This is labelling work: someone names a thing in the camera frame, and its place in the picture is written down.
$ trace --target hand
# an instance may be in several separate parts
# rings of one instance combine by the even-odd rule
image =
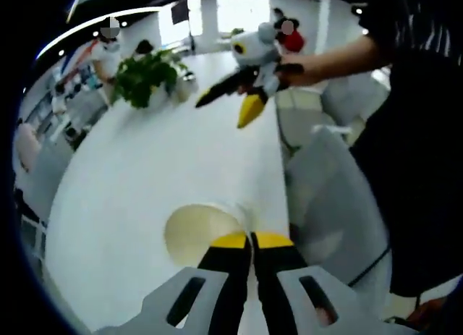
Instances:
[[[412,323],[419,330],[425,330],[440,312],[444,303],[445,297],[425,302],[409,315],[407,321]]]
[[[290,86],[305,86],[314,85],[321,81],[315,75],[313,66],[313,56],[285,54],[281,57],[281,64],[301,64],[304,67],[304,73],[291,74],[284,72],[277,72],[276,75],[280,78],[283,84]],[[251,88],[251,85],[240,85],[238,87],[238,94],[244,94]]]

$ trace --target plush bird toy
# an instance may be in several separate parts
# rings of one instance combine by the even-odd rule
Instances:
[[[224,94],[231,95],[240,85],[252,85],[242,102],[238,129],[246,127],[264,110],[268,98],[287,88],[275,72],[302,73],[300,64],[279,64],[281,54],[275,44],[278,30],[268,22],[259,25],[254,33],[240,33],[231,38],[231,51],[238,69],[201,95],[196,107],[215,101]]]

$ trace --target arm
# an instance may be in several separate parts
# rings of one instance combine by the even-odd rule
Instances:
[[[313,85],[323,80],[371,71],[391,63],[391,55],[370,37],[362,36],[341,48],[321,55],[288,56],[283,63],[300,63],[303,76],[289,76],[293,85]]]
[[[394,57],[396,15],[394,0],[370,0],[360,18],[369,31],[356,41],[325,54],[287,56],[283,63],[300,63],[305,73],[286,76],[291,85],[313,85],[323,80],[371,71],[390,64]]]

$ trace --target potted plant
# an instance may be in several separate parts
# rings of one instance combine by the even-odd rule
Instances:
[[[114,93],[136,109],[147,108],[152,101],[165,101],[187,66],[170,50],[128,58],[119,65]]]
[[[232,38],[233,36],[239,35],[240,33],[243,33],[244,31],[245,31],[244,29],[241,29],[241,28],[236,27],[236,28],[233,29],[228,35],[225,35],[225,36],[223,36],[222,38],[223,38],[224,40],[229,40],[229,39]]]

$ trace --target white table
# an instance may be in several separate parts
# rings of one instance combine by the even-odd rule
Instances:
[[[201,90],[235,68],[230,53],[184,62]],[[261,219],[257,229],[288,234],[273,100],[259,119],[238,130],[238,96],[196,109],[199,95],[162,111],[116,103],[62,179],[45,264],[92,331],[137,315],[143,298],[182,268],[170,261],[163,241],[167,218],[182,205],[245,203]]]

